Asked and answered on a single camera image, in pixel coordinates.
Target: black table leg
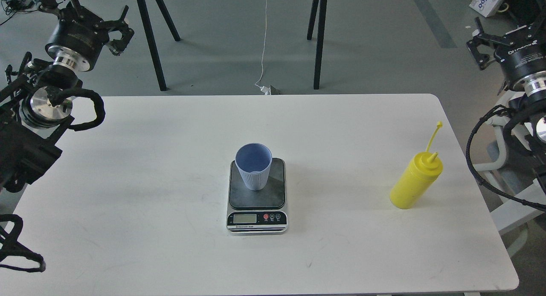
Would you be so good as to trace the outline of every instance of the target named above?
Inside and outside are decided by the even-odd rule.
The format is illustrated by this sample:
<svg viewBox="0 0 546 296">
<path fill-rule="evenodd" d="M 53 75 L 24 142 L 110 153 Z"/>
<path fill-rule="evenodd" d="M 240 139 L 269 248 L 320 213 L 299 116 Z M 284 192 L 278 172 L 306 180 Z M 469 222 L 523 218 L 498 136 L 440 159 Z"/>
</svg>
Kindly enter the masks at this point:
<svg viewBox="0 0 546 296">
<path fill-rule="evenodd" d="M 142 26 L 144 26 L 144 33 L 146 34 L 146 40 L 148 40 L 150 55 L 152 55 L 154 70 L 156 70 L 157 82 L 160 85 L 160 90 L 166 91 L 168 90 L 168 88 L 165 83 L 165 77 L 163 76 L 163 69 L 161 67 L 160 55 L 157 52 L 156 40 L 154 38 L 154 32 L 152 30 L 152 23 L 150 23 L 148 8 L 146 8 L 146 1 L 145 0 L 136 0 L 136 1 L 138 4 L 138 9 L 140 11 L 140 18 L 142 18 Z"/>
<path fill-rule="evenodd" d="M 178 34 L 178 31 L 176 30 L 176 26 L 174 26 L 174 23 L 172 22 L 169 11 L 167 10 L 167 7 L 165 6 L 165 2 L 163 0 L 156 0 L 156 3 L 161 10 L 161 14 L 163 15 L 163 18 L 165 18 L 165 22 L 167 23 L 167 26 L 169 26 L 169 30 L 171 31 L 174 41 L 180 41 L 180 36 Z"/>
<path fill-rule="evenodd" d="M 314 19 L 317 17 L 317 8 L 318 0 L 313 0 L 313 4 L 311 5 L 311 16 L 309 17 L 308 40 L 313 36 Z"/>
<path fill-rule="evenodd" d="M 320 9 L 318 12 L 317 56 L 314 60 L 314 90 L 318 90 L 320 85 L 320 66 L 322 65 L 322 45 L 324 44 L 324 25 L 326 23 L 327 1 L 328 0 L 320 0 Z"/>
</svg>

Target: plastic cup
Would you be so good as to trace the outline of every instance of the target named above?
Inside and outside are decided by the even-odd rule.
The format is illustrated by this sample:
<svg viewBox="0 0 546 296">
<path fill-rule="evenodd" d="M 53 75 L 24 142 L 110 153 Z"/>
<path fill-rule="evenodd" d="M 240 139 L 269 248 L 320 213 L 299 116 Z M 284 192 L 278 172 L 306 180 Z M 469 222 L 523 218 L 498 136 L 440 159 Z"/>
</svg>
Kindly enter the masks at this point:
<svg viewBox="0 0 546 296">
<path fill-rule="evenodd" d="M 244 145 L 235 155 L 235 165 L 242 181 L 252 191 L 265 187 L 272 161 L 271 151 L 262 144 Z"/>
</svg>

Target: digital scale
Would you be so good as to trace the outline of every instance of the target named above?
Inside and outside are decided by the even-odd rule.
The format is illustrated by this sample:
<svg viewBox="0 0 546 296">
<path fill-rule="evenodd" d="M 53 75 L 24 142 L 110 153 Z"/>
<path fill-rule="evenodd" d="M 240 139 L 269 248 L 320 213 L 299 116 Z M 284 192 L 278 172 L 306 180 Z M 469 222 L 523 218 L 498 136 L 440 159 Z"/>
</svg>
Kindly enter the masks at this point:
<svg viewBox="0 0 546 296">
<path fill-rule="evenodd" d="M 259 191 L 247 189 L 232 162 L 226 227 L 234 234 L 282 234 L 286 231 L 288 206 L 283 160 L 273 158 L 267 184 Z"/>
</svg>

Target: bottle nozzle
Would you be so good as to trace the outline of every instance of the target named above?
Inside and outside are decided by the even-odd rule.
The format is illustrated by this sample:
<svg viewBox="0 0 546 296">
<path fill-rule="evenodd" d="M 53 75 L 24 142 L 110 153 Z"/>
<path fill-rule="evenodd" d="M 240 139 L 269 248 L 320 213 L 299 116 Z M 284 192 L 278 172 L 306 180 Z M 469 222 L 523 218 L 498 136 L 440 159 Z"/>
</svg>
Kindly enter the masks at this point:
<svg viewBox="0 0 546 296">
<path fill-rule="evenodd" d="M 432 154 L 431 156 L 429 156 L 429 158 L 427 158 L 427 163 L 432 164 L 437 156 L 438 156 L 438 152 L 434 152 L 434 154 Z"/>
<path fill-rule="evenodd" d="M 434 134 L 433 136 L 430 138 L 429 140 L 429 144 L 427 145 L 427 149 L 425 150 L 425 152 L 429 152 L 429 149 L 430 149 L 430 145 L 433 144 L 433 139 L 434 137 L 436 136 L 436 133 L 438 133 L 438 130 L 443 126 L 442 124 L 442 121 L 438 121 L 438 123 L 436 124 L 436 130 L 434 131 Z"/>
</svg>

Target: floor stripe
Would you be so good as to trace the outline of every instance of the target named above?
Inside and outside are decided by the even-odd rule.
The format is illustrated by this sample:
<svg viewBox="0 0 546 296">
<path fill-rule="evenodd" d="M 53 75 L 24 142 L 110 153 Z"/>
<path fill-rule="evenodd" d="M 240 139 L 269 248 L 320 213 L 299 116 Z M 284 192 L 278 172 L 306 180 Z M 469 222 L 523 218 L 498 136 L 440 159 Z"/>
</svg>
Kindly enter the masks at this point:
<svg viewBox="0 0 546 296">
<path fill-rule="evenodd" d="M 427 24 L 429 24 L 430 30 L 438 41 L 438 44 L 443 49 L 454 49 L 456 44 L 449 35 L 449 32 L 445 28 L 442 20 L 440 20 L 438 14 L 430 4 L 429 0 L 413 0 L 419 8 L 419 11 L 425 18 Z"/>
</svg>

